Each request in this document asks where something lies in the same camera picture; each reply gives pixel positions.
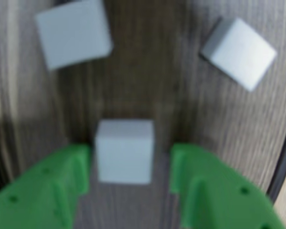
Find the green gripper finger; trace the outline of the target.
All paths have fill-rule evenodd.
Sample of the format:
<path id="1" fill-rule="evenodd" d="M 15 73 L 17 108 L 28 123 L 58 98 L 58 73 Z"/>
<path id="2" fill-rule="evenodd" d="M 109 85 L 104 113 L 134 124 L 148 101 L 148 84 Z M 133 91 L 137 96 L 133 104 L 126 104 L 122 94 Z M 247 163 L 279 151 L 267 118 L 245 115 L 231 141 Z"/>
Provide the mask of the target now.
<path id="1" fill-rule="evenodd" d="M 270 199 L 213 153 L 188 143 L 170 151 L 170 192 L 183 229 L 283 229 Z"/>
<path id="2" fill-rule="evenodd" d="M 71 229 L 89 191 L 91 147 L 58 149 L 0 191 L 0 229 Z"/>

